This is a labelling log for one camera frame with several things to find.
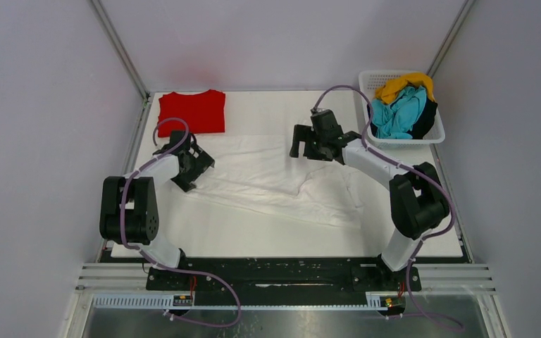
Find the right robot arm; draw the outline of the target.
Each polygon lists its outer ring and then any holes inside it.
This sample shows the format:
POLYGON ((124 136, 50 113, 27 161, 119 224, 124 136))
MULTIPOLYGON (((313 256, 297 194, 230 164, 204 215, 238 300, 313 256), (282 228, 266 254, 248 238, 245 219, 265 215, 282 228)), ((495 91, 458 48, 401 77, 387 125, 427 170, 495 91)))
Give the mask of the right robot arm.
POLYGON ((452 219, 451 201, 435 167, 424 162, 408 165, 370 145, 366 135, 344 132, 329 109, 313 109, 311 124, 296 124, 290 157, 337 161, 366 174, 389 192, 390 215, 395 226, 380 255, 376 270, 380 287, 393 290, 404 280, 403 269, 415 258, 421 243, 445 218, 452 219))

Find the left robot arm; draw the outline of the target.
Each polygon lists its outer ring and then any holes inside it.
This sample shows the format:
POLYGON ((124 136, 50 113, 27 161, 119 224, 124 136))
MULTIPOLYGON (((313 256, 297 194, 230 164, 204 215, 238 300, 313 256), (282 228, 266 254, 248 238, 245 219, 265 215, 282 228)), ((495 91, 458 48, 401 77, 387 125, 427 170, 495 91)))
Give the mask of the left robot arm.
POLYGON ((163 223, 158 205, 160 192, 173 183, 184 193, 197 188, 196 181, 215 160, 197 143, 191 132, 172 131, 169 142, 135 171, 108 176, 103 183, 99 232, 103 239, 137 251, 156 268, 173 289, 186 287, 189 268, 180 264, 184 251, 158 234, 163 223))

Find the white t shirt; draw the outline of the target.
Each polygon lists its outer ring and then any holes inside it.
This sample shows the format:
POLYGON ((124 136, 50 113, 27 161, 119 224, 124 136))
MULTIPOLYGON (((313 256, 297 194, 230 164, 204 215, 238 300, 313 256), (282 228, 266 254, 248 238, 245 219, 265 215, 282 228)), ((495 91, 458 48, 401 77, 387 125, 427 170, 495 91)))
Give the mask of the white t shirt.
POLYGON ((291 158, 284 135, 202 135, 197 144, 215 164, 188 192, 194 199, 323 226, 361 223, 353 168, 291 158))

